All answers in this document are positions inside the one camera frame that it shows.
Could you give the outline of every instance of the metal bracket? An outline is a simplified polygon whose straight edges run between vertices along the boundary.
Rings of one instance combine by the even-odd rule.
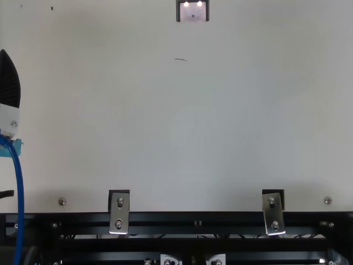
[[[263,194],[266,233],[269,236],[285,234],[280,193]]]
[[[226,265],[226,254],[218,254],[206,257],[206,265]]]
[[[183,265],[181,258],[168,255],[168,254],[161,254],[161,265]]]
[[[129,230],[130,194],[112,192],[110,199],[109,233],[127,235]]]

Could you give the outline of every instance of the screw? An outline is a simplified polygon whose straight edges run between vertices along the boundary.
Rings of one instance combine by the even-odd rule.
[[[331,204],[332,198],[331,198],[330,196],[326,196],[326,197],[324,198],[324,201],[325,201],[326,204]]]
[[[275,199],[274,198],[269,198],[268,202],[270,205],[274,205],[275,204]]]
[[[280,225],[278,224],[277,221],[273,221],[273,222],[272,222],[272,228],[273,228],[274,230],[278,230],[278,228],[280,228]]]
[[[119,208],[121,208],[123,204],[124,204],[124,198],[119,197],[119,198],[117,199],[117,206],[118,206]]]
[[[59,200],[57,200],[57,203],[59,203],[59,205],[64,206],[66,204],[66,199],[65,198],[59,198]]]
[[[122,228],[122,221],[121,220],[116,221],[115,227],[116,229],[120,230]]]

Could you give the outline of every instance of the blue cable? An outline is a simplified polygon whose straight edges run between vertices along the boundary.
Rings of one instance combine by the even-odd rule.
[[[19,265],[21,260],[22,245],[23,245],[23,234],[24,234],[24,188],[23,188],[23,177],[20,159],[18,158],[17,152],[13,147],[12,143],[4,136],[0,134],[0,145],[6,147],[12,157],[17,180],[17,200],[18,200],[18,228],[17,228],[17,240],[16,240],[16,252],[13,265]]]

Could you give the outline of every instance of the white plastic mount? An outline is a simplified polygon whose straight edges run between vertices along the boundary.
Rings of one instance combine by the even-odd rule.
[[[0,104],[1,134],[13,138],[19,126],[20,110],[15,107]]]

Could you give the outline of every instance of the white wall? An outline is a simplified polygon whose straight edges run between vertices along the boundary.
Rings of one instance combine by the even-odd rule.
[[[132,211],[260,211],[266,188],[286,210],[353,210],[352,10],[211,0],[183,24],[174,0],[0,0],[26,211],[106,211],[109,189]]]

